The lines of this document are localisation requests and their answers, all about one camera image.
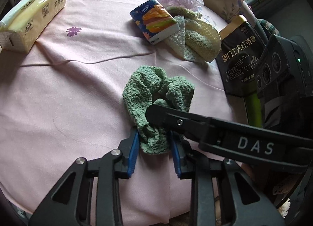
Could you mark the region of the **pink patterned bed sheet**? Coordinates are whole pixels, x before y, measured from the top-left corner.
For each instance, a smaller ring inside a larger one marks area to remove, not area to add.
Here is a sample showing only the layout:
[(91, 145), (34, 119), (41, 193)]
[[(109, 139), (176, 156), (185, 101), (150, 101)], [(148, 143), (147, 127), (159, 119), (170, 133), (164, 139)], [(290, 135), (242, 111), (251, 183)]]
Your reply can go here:
[(192, 113), (246, 123), (216, 63), (146, 41), (130, 17), (145, 1), (67, 0), (28, 54), (1, 52), (1, 189), (21, 210), (34, 212), (75, 159), (102, 157), (128, 137), (122, 92), (140, 66), (192, 82)]

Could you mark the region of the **yellow terry towel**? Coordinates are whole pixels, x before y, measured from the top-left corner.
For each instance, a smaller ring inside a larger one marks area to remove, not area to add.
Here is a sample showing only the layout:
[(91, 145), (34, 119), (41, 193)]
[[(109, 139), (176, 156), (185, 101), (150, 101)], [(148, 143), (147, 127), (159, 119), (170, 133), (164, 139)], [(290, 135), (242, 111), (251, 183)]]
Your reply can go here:
[(201, 20), (202, 15), (185, 7), (170, 6), (166, 10), (173, 16), (181, 15), (185, 18), (186, 45), (191, 47), (205, 61), (212, 62), (221, 47), (218, 31), (210, 24)]

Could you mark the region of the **blue pocket tissue pack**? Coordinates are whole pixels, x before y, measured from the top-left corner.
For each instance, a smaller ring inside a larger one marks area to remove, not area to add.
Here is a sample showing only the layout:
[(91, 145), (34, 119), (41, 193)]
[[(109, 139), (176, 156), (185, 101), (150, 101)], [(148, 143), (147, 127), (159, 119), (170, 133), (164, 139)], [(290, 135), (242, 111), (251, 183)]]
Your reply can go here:
[(130, 12), (146, 40), (158, 44), (179, 31), (174, 17), (157, 1), (148, 0)]

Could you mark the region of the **black tea box lid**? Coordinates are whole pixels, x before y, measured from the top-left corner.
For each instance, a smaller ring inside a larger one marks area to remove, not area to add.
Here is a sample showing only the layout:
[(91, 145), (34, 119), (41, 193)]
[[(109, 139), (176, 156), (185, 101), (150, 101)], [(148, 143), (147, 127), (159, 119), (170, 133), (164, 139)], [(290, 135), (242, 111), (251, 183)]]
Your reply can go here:
[(268, 42), (260, 24), (252, 26), (236, 16), (219, 33), (221, 48), (216, 62), (227, 95), (245, 97), (256, 91), (254, 69)]

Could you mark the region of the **green knitted cloth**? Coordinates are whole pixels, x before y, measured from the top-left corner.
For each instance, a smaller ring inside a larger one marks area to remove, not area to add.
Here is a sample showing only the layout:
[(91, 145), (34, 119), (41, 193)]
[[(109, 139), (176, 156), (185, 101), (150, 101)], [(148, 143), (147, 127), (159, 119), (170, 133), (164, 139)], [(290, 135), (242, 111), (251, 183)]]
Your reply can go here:
[(169, 151), (165, 130), (151, 126), (145, 113), (152, 104), (188, 112), (195, 86), (183, 76), (168, 77), (165, 70), (155, 66), (141, 66), (132, 73), (122, 98), (140, 136), (141, 149), (150, 155)]

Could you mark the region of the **striped cushion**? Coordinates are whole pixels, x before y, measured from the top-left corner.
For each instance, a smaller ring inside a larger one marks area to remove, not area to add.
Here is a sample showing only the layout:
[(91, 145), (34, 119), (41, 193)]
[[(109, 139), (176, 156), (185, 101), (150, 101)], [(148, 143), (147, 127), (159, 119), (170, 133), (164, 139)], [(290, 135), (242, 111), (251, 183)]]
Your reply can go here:
[(258, 22), (267, 29), (267, 31), (270, 34), (274, 34), (274, 35), (280, 35), (280, 32), (278, 31), (278, 29), (273, 26), (269, 21), (265, 20), (265, 19), (257, 19)]

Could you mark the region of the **white waffle cloth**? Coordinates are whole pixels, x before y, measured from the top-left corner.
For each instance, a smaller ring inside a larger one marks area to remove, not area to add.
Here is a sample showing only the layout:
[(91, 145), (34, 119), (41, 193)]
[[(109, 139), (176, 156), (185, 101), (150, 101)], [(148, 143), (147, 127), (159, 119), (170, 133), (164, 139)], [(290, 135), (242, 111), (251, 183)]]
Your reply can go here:
[(186, 45), (186, 36), (185, 36), (185, 18), (181, 15), (175, 16), (179, 31), (169, 36), (164, 40), (164, 42), (182, 59), (204, 64), (204, 59), (196, 53), (191, 47)]

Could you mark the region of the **large yellow tissue pack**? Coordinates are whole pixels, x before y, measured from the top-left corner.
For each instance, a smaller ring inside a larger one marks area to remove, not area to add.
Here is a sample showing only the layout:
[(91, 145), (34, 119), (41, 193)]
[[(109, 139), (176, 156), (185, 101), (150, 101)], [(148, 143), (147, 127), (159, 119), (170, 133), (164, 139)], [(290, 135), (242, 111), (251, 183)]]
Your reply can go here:
[(66, 0), (21, 0), (1, 19), (1, 49), (27, 54)]

